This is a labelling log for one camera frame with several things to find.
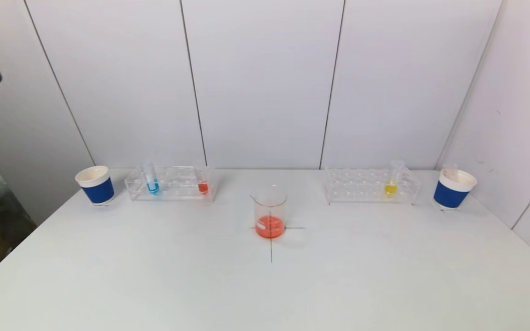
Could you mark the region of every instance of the blue label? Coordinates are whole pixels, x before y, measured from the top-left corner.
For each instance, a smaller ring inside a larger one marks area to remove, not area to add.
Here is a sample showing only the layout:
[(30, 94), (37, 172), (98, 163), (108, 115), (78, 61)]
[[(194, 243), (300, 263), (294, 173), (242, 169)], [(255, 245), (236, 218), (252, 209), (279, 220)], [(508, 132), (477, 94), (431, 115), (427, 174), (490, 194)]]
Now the blue label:
[(94, 187), (82, 187), (93, 203), (106, 202), (114, 196), (114, 187), (111, 178)]
[(438, 182), (434, 198), (439, 205), (443, 205), (444, 207), (448, 208), (457, 208), (459, 205), (461, 205), (463, 199), (467, 197), (468, 193), (469, 192), (454, 191), (441, 184), (441, 182)]

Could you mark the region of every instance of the white table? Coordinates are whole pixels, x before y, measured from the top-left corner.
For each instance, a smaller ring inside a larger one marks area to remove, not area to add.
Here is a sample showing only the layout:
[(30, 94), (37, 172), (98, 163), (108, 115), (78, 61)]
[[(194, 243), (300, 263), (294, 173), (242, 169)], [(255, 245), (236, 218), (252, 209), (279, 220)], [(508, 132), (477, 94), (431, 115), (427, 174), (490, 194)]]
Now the white table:
[[(76, 193), (0, 264), (0, 330), (530, 331), (530, 248), (469, 196), (460, 211), (328, 205), (322, 172), (218, 170), (213, 205)], [(288, 187), (259, 237), (248, 193)]]

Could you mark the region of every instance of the beaker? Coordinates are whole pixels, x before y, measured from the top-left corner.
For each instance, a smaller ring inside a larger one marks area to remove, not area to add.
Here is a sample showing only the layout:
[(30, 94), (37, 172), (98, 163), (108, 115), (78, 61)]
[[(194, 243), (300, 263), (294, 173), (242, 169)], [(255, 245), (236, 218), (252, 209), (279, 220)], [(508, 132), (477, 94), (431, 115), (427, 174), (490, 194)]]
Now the beaker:
[(276, 238), (286, 228), (284, 205), (288, 194), (277, 185), (255, 190), (250, 197), (255, 201), (255, 230), (265, 238)]
[(398, 183), (400, 182), (400, 178), (402, 178), (403, 171), (404, 161), (392, 161), (392, 171), (390, 173), (390, 178), (387, 180), (384, 187), (384, 191), (388, 197), (393, 197), (398, 191)]

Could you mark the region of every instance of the test tube rack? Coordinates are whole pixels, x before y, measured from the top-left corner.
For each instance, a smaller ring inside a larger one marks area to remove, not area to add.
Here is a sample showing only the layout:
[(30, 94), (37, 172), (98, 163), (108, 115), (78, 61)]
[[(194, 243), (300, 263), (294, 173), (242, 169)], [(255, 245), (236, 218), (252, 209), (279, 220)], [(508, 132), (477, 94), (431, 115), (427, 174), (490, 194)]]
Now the test tube rack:
[(203, 168), (208, 184), (206, 194), (202, 194), (198, 188), (199, 182), (194, 167), (154, 167), (154, 169), (159, 186), (157, 194), (149, 191), (142, 167), (135, 168), (126, 177), (124, 182), (132, 201), (213, 201), (216, 187), (211, 168)]
[(391, 169), (325, 168), (324, 193), (328, 203), (404, 203), (414, 204), (421, 181), (408, 169), (402, 170), (398, 189), (392, 196), (385, 193)]

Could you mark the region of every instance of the panel seam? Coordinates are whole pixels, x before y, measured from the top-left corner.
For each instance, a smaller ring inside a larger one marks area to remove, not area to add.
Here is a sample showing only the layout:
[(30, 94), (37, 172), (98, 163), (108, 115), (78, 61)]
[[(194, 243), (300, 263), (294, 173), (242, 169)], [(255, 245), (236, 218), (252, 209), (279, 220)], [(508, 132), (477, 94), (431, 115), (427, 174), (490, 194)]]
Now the panel seam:
[(502, 7), (504, 6), (506, 0), (501, 0), (500, 6), (498, 7), (498, 10), (496, 11), (496, 16), (494, 19), (494, 23), (492, 24), (492, 30), (490, 30), (490, 33), (488, 34), (488, 40), (486, 41), (486, 45), (484, 46), (484, 50), (482, 51), (482, 55), (480, 55), (480, 59), (478, 60), (478, 65), (476, 66), (475, 71), (473, 72), (473, 77), (471, 82), (469, 83), (469, 87), (467, 88), (467, 91), (465, 93), (465, 97), (463, 98), (463, 101), (461, 103), (461, 106), (459, 107), (459, 111), (457, 112), (457, 116), (455, 117), (455, 120), (453, 122), (453, 125), (451, 126), (451, 130), (449, 131), (449, 134), (447, 136), (447, 140), (445, 140), (443, 149), (441, 149), (441, 152), (439, 153), (439, 157), (437, 158), (437, 162), (435, 163), (435, 167), (433, 169), (437, 170), (439, 167), (439, 164), (442, 163), (444, 160), (444, 157), (447, 155), (449, 148), (451, 146), (451, 143), (453, 141), (454, 135), (457, 132), (457, 129), (459, 127), (459, 123), (461, 122), (461, 119), (463, 117), (463, 114), (465, 113), (465, 109), (467, 108), (467, 103), (471, 97), (473, 88), (475, 84), (477, 83), (478, 76), (480, 69), (483, 65), (484, 59), (486, 57), (486, 53), (488, 52), (488, 48), (492, 42), (492, 36), (494, 35), (496, 27), (498, 27), (498, 21), (500, 19), (500, 13), (502, 12)]
[(200, 106), (197, 103), (196, 80), (193, 75), (193, 66), (191, 65), (190, 44), (187, 39), (187, 27), (185, 25), (185, 15), (183, 14), (183, 2), (179, 0), (179, 7), (181, 8), (181, 21), (183, 23), (183, 33), (185, 34), (185, 46), (187, 47), (187, 58), (190, 62), (191, 84), (193, 86), (193, 96), (196, 100), (197, 122), (200, 125), (200, 137), (202, 138), (202, 149), (204, 150), (204, 162), (208, 166), (208, 156), (206, 155), (206, 144), (204, 144), (204, 132), (202, 131), (202, 119), (200, 118)]
[(334, 55), (333, 77), (330, 82), (330, 94), (328, 95), (328, 108), (326, 109), (326, 122), (324, 123), (324, 136), (322, 137), (322, 151), (320, 151), (320, 164), (318, 164), (319, 170), (322, 169), (322, 157), (324, 156), (324, 143), (326, 142), (326, 129), (328, 128), (328, 114), (330, 113), (330, 103), (333, 98), (334, 74), (336, 73), (336, 70), (337, 70), (337, 59), (339, 58), (340, 36), (341, 36), (341, 32), (343, 31), (343, 18), (345, 17), (345, 2), (346, 0), (343, 0), (343, 11), (341, 12), (341, 16), (340, 16), (337, 50)]
[(57, 82), (58, 90), (61, 92), (61, 96), (63, 96), (63, 100), (65, 101), (65, 105), (67, 105), (67, 109), (69, 110), (69, 114), (71, 115), (71, 119), (73, 120), (73, 123), (75, 123), (75, 127), (77, 129), (77, 132), (79, 132), (79, 136), (83, 142), (83, 145), (85, 146), (85, 149), (87, 151), (87, 154), (89, 155), (91, 162), (94, 166), (95, 160), (93, 159), (93, 156), (91, 155), (91, 151), (89, 150), (89, 147), (87, 147), (87, 143), (85, 139), (83, 138), (83, 134), (79, 128), (79, 125), (77, 124), (77, 121), (75, 120), (75, 115), (73, 115), (73, 112), (71, 110), (71, 106), (69, 106), (69, 102), (67, 101), (67, 97), (65, 97), (65, 92), (63, 92), (63, 89), (61, 88), (61, 84), (58, 81), (57, 74), (54, 72), (54, 68), (52, 67), (52, 63), (50, 62), (50, 59), (48, 58), (48, 54), (46, 53), (46, 49), (44, 48), (44, 44), (42, 43), (42, 39), (40, 38), (40, 34), (38, 33), (38, 29), (36, 29), (36, 24), (34, 23), (34, 19), (32, 17), (32, 13), (30, 12), (30, 7), (28, 6), (27, 0), (23, 0), (24, 6), (26, 6), (26, 10), (28, 11), (28, 16), (30, 17), (30, 21), (32, 22), (32, 27), (34, 27), (34, 31), (36, 32), (36, 36), (38, 37), (38, 42), (40, 42), (40, 47), (42, 48), (42, 52), (44, 53), (44, 57), (46, 57), (46, 62), (48, 62), (48, 67), (52, 71), (52, 75), (54, 77), (54, 80)]

